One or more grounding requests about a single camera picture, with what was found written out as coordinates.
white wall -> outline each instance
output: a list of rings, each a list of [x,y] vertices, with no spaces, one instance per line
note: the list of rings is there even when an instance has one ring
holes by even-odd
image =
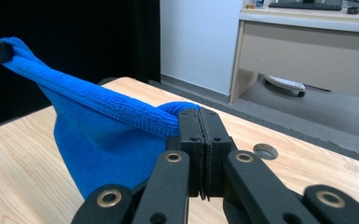
[[[161,74],[229,95],[242,0],[162,0]]]

gray floor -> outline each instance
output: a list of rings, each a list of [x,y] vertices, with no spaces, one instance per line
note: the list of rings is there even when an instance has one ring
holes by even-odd
[[[314,145],[359,160],[359,97],[306,87],[297,92],[266,85],[263,76],[233,104],[218,94],[163,78],[151,83]]]

baseboard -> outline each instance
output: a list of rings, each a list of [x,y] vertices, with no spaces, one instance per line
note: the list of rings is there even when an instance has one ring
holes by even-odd
[[[205,98],[206,100],[219,103],[227,104],[229,102],[229,96],[217,91],[211,91],[203,87],[179,80],[174,77],[168,77],[161,74],[161,84],[171,86],[180,91],[192,93],[199,97]]]

desk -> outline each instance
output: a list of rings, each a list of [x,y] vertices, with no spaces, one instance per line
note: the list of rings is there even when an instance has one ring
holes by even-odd
[[[359,14],[285,8],[243,9],[230,101],[258,73],[359,96]]]
[[[105,87],[151,105],[186,101],[127,77]],[[266,143],[278,150],[266,164],[288,188],[302,194],[309,185],[326,184],[359,201],[359,161],[216,112],[239,149]],[[55,116],[48,107],[0,127],[0,223],[69,223],[83,203],[54,142]],[[227,223],[222,200],[190,199],[189,223]]]

wood grain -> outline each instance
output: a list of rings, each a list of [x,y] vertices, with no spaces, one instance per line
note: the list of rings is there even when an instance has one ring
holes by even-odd
[[[187,101],[182,97],[120,78],[105,85],[151,105]],[[296,138],[216,111],[237,144],[252,150],[258,143],[279,151],[269,168],[298,192],[326,184],[359,201],[359,161]],[[69,175],[53,138],[52,107],[0,127],[0,223],[70,223],[83,199]],[[227,223],[221,199],[190,199],[189,223]]]

